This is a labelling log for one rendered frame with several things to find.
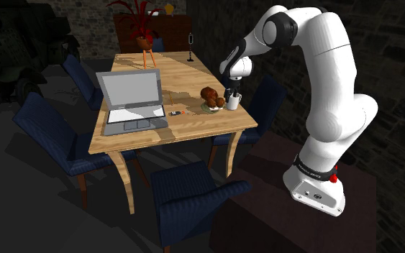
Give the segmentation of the white mug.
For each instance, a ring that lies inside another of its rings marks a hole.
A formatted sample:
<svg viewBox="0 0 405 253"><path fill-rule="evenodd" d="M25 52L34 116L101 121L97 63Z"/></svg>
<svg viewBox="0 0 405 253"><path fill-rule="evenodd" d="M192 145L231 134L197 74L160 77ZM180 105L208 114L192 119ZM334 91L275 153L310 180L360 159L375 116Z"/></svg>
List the white mug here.
<svg viewBox="0 0 405 253"><path fill-rule="evenodd" d="M240 93L232 93L226 100L226 108L232 111L236 110L241 102L241 99L242 95Z"/></svg>

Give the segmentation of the roast chicken on green plate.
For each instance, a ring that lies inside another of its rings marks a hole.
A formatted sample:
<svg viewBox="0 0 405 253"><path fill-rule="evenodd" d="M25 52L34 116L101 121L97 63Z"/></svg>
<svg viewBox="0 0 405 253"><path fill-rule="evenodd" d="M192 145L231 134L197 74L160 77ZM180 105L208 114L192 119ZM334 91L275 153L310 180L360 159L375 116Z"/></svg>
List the roast chicken on green plate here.
<svg viewBox="0 0 405 253"><path fill-rule="evenodd" d="M222 97L219 97L217 91L213 88L208 86L203 88L200 95L204 99L204 102L201 105L201 108L204 111L213 114L224 108L225 100Z"/></svg>

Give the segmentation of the wooden dining table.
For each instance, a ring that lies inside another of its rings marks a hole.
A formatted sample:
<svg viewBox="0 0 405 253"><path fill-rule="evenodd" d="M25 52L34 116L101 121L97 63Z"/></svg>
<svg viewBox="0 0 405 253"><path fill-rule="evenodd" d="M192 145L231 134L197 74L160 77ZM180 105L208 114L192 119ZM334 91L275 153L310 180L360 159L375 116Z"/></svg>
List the wooden dining table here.
<svg viewBox="0 0 405 253"><path fill-rule="evenodd" d="M183 116L167 116L167 128L105 136L104 128L109 111L106 102L101 104L88 151L91 154L104 152L110 156L112 161L116 162L115 165L124 184L131 214L135 212L134 195L129 170L121 154L122 151L229 134L230 141L226 158L226 176L229 176L232 173L235 150L242 131L258 125L241 106L238 106L234 111L222 109L215 114L208 114L203 111L201 109L203 103L203 99L200 97L201 89L209 86L221 93L224 86L198 58L195 58L193 62L188 62L187 57L186 52L159 52L155 54L155 62L160 71L162 89L164 90L165 113L169 114L172 111L188 112ZM170 103L170 92L174 105Z"/></svg>

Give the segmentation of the black slim table lamp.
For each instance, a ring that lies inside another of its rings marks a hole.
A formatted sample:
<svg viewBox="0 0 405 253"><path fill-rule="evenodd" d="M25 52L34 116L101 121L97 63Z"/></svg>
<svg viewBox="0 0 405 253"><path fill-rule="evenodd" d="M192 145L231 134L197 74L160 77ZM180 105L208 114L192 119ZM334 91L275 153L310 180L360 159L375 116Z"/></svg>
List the black slim table lamp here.
<svg viewBox="0 0 405 253"><path fill-rule="evenodd" d="M188 34L188 48L189 48L189 50L188 50L188 59L187 59L188 62L193 62L194 61L192 59L192 51L191 51L191 46L192 46L193 43L194 43L194 35L190 32Z"/></svg>

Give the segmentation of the dark wooden sideboard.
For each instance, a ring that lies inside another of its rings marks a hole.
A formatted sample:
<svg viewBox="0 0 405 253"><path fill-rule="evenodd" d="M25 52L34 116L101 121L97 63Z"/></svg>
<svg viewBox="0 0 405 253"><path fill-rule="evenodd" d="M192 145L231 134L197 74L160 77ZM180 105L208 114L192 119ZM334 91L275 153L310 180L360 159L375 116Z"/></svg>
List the dark wooden sideboard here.
<svg viewBox="0 0 405 253"><path fill-rule="evenodd" d="M127 14L113 15L121 53L141 52L136 40L129 38L137 29L130 29L130 25L132 24L130 19L119 22L123 17L127 17ZM166 52L188 51L188 35L191 33L190 16L175 14L172 17L170 15L159 14L158 16L151 17L147 28L155 30L159 34L159 37L163 39Z"/></svg>

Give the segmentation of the grey open laptop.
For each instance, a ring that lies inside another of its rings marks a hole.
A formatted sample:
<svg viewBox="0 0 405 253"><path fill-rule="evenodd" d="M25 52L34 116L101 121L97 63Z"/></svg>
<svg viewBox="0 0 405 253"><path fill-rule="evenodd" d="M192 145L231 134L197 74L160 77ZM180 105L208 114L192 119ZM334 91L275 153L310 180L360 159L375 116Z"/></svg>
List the grey open laptop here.
<svg viewBox="0 0 405 253"><path fill-rule="evenodd" d="M168 127L158 69L96 74L109 114L104 135Z"/></svg>

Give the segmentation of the red plant in orange stand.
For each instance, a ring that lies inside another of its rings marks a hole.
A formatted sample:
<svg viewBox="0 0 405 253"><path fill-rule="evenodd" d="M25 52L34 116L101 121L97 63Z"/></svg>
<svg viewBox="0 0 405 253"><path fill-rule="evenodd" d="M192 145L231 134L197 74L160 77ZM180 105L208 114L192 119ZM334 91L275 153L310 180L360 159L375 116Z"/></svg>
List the red plant in orange stand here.
<svg viewBox="0 0 405 253"><path fill-rule="evenodd" d="M129 36L129 38L131 40L136 39L137 45L142 50L144 68L146 68L147 53L150 53L150 56L153 60L153 64L154 66L156 66L155 57L153 55L153 45L154 45L153 36L155 36L155 38L158 39L159 34L153 29L148 29L147 25L149 24L153 14L158 13L159 11L161 11L161 9L153 9L149 14L146 14L145 8L147 4L150 3L150 1L142 1L139 4L137 0L134 0L134 3L137 13L134 13L131 6L127 2L122 0L113 1L110 4L107 4L107 6L119 4L125 6L130 11L130 15L122 17L119 20L119 23L121 23L126 19L132 22L130 25L130 29L135 28L136 30Z"/></svg>

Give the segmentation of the dark maroon robot stand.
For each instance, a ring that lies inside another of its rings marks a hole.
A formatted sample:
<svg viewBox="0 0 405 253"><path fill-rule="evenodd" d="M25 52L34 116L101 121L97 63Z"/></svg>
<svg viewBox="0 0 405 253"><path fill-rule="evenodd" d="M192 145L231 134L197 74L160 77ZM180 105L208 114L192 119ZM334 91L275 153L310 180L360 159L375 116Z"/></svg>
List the dark maroon robot stand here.
<svg viewBox="0 0 405 253"><path fill-rule="evenodd" d="M376 179L340 163L345 210L338 217L295 201L283 183L301 145L266 132L228 181L252 188L229 198L213 219L214 253L376 253Z"/></svg>

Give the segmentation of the dark green military vehicle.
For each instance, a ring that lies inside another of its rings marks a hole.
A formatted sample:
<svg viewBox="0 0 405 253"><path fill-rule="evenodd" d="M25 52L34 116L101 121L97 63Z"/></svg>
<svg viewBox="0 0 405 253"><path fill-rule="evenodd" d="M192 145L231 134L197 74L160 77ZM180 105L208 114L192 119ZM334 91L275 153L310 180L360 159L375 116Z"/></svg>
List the dark green military vehicle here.
<svg viewBox="0 0 405 253"><path fill-rule="evenodd" d="M80 57L78 40L66 17L51 5L27 0L0 0L0 104L23 104L46 82L42 71Z"/></svg>

